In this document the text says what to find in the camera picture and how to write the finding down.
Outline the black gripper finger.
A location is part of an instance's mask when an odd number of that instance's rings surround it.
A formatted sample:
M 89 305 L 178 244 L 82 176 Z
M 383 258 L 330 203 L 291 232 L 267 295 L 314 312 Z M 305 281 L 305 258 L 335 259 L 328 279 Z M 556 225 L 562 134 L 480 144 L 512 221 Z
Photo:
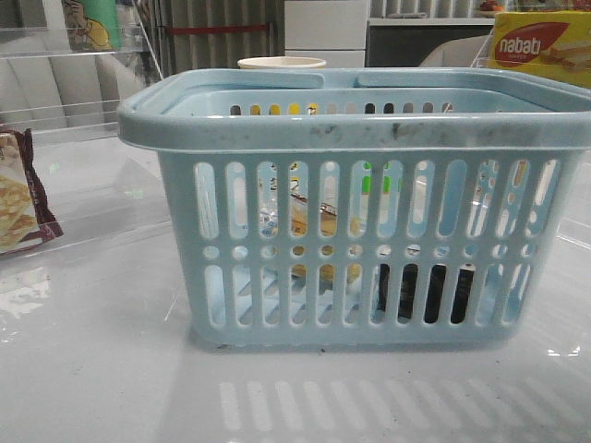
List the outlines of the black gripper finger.
M 443 295 L 444 283 L 449 276 L 447 268 L 441 264 L 432 267 L 429 274 L 428 297 L 424 312 L 424 321 L 435 323 L 439 318 L 440 302 Z M 415 264 L 406 265 L 403 269 L 400 287 L 398 318 L 410 319 L 414 310 L 418 267 Z M 467 303 L 469 301 L 475 272 L 472 269 L 460 268 L 454 285 L 454 298 L 450 320 L 453 324 L 462 323 L 465 319 Z M 389 297 L 390 267 L 380 264 L 379 273 L 379 311 L 385 312 Z

